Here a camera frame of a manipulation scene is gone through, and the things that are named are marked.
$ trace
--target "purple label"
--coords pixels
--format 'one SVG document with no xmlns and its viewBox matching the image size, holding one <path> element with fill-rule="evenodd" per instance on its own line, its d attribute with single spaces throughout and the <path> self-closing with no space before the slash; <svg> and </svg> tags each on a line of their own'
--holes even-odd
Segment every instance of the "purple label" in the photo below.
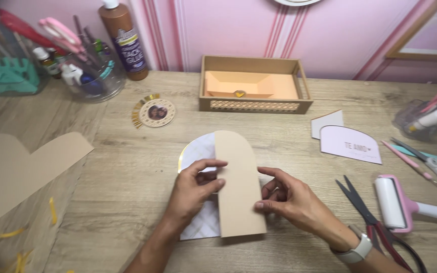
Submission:
<svg viewBox="0 0 437 273">
<path fill-rule="evenodd" d="M 146 67 L 143 50 L 134 29 L 129 31 L 119 29 L 118 36 L 113 42 L 126 71 L 139 72 Z"/>
</svg>

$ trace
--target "beige cardstock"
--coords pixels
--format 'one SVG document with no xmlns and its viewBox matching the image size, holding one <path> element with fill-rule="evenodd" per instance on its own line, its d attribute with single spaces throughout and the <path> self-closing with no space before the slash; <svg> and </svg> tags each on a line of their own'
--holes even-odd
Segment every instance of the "beige cardstock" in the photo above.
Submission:
<svg viewBox="0 0 437 273">
<path fill-rule="evenodd" d="M 217 173 L 226 180 L 218 192 L 222 237 L 266 233 L 264 215 L 254 211 L 262 198 L 252 147 L 238 133 L 215 131 L 215 158 L 229 163 Z"/>
<path fill-rule="evenodd" d="M 94 150 L 76 132 L 30 154 L 18 139 L 0 134 L 0 217 Z"/>
</svg>

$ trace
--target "lattice pattern panel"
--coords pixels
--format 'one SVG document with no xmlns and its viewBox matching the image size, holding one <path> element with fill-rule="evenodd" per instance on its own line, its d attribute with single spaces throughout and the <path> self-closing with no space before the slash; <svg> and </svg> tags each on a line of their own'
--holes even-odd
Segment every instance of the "lattice pattern panel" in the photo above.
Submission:
<svg viewBox="0 0 437 273">
<path fill-rule="evenodd" d="M 210 108 L 216 110 L 262 110 L 268 112 L 295 112 L 299 106 L 299 103 L 285 102 L 210 101 Z"/>
</svg>

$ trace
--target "pink adhesive roller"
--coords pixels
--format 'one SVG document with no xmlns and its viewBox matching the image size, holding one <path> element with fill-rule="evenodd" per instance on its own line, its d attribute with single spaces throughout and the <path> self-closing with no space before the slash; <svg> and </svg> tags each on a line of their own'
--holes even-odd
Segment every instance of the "pink adhesive roller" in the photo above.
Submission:
<svg viewBox="0 0 437 273">
<path fill-rule="evenodd" d="M 418 213 L 437 218 L 437 206 L 414 202 L 404 193 L 397 177 L 380 175 L 375 179 L 384 225 L 394 233 L 412 231 L 412 214 Z"/>
</svg>

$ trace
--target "hand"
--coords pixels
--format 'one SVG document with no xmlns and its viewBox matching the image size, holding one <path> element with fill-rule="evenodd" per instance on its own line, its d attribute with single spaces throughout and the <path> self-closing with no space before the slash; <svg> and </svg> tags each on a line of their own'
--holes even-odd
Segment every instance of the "hand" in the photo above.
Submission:
<svg viewBox="0 0 437 273">
<path fill-rule="evenodd" d="M 296 227 L 324 239 L 335 250 L 348 251 L 356 247 L 355 233 L 335 217 L 307 184 L 280 169 L 257 169 L 274 178 L 262 188 L 265 200 L 255 203 L 256 210 L 286 218 Z"/>
<path fill-rule="evenodd" d="M 221 160 L 201 159 L 183 169 L 176 177 L 163 219 L 173 222 L 179 232 L 183 231 L 200 212 L 210 194 L 225 185 L 224 179 L 216 179 L 215 171 L 202 172 L 203 169 L 226 165 L 227 162 Z"/>
</svg>

